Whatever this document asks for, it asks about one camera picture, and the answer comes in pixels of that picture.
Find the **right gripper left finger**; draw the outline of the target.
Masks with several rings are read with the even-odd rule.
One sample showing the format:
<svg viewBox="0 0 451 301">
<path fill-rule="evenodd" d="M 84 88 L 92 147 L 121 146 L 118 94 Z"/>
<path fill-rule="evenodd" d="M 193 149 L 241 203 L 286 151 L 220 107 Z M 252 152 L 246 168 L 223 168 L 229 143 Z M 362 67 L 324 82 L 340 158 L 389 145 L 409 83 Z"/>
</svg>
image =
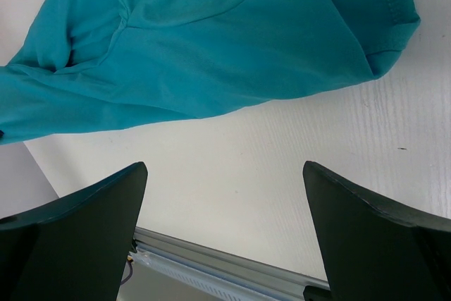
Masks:
<svg viewBox="0 0 451 301">
<path fill-rule="evenodd" d="M 115 300 L 147 184 L 134 163 L 1 219 L 2 300 Z"/>
</svg>

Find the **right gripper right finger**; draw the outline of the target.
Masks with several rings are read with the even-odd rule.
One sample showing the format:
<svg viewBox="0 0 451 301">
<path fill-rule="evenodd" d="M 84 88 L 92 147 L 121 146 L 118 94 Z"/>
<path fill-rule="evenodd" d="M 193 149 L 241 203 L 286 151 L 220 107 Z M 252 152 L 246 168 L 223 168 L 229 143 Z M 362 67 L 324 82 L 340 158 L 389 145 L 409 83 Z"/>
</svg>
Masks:
<svg viewBox="0 0 451 301">
<path fill-rule="evenodd" d="M 449 300 L 450 220 L 308 161 L 304 186 L 333 300 Z"/>
</svg>

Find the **teal t shirt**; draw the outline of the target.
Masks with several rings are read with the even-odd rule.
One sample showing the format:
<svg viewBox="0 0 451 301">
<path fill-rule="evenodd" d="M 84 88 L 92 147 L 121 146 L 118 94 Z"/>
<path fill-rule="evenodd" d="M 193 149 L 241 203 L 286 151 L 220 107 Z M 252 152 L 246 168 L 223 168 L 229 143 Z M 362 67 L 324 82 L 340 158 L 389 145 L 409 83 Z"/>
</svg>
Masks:
<svg viewBox="0 0 451 301">
<path fill-rule="evenodd" d="M 419 23 L 414 0 L 45 0 L 1 67 L 1 143 L 376 80 Z"/>
</svg>

